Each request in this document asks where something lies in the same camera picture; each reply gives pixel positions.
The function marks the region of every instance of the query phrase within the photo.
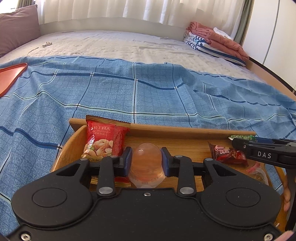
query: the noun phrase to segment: blue gripper pad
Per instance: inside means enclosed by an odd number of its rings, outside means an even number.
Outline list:
[[[125,163],[124,163],[124,176],[127,177],[129,173],[129,169],[131,168],[131,159],[133,157],[133,149],[131,148],[128,152],[128,155],[126,157]]]
[[[256,137],[255,139],[258,143],[273,143],[272,140],[268,138]]]
[[[163,167],[163,172],[164,172],[165,176],[167,176],[168,175],[168,159],[165,156],[165,153],[163,152],[162,148],[160,149],[160,151],[161,151],[161,155],[163,156],[161,165]]]

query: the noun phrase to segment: white mattress cover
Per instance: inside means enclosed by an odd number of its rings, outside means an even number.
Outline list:
[[[43,48],[45,42],[52,42],[52,45]],[[28,53],[33,57],[75,55],[120,58],[146,64],[168,62],[195,71],[264,82],[246,68],[235,66],[222,58],[200,53],[184,42],[146,34],[118,31],[72,31],[48,34],[4,55],[0,58],[0,64],[26,56]]]

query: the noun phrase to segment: purple pillow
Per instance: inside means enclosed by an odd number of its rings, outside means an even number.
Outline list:
[[[0,14],[0,57],[40,36],[37,5]]]

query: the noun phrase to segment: green snack package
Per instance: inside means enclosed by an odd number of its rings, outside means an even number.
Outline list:
[[[228,139],[233,140],[234,138],[240,138],[240,139],[245,139],[245,140],[249,140],[249,141],[255,141],[255,137],[252,135],[249,136],[243,136],[243,135],[232,135],[230,137],[228,137]]]

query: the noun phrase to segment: wooden tray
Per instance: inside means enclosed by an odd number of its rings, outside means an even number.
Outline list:
[[[69,120],[75,133],[64,145],[61,154],[55,161],[52,171],[57,170],[79,159],[86,143],[87,123],[84,119],[72,118]],[[133,149],[138,145],[149,142],[159,148],[166,147],[172,156],[188,156],[194,162],[203,162],[206,157],[211,157],[208,142],[214,145],[231,147],[230,135],[255,135],[253,131],[233,131],[219,129],[199,129],[185,127],[153,126],[141,124],[128,124],[130,131],[127,133],[124,146]],[[255,162],[248,160],[252,166]],[[244,165],[229,165],[243,172],[248,168]],[[158,187],[177,188],[178,178],[167,177]],[[195,177],[197,191],[203,191],[201,177]]]

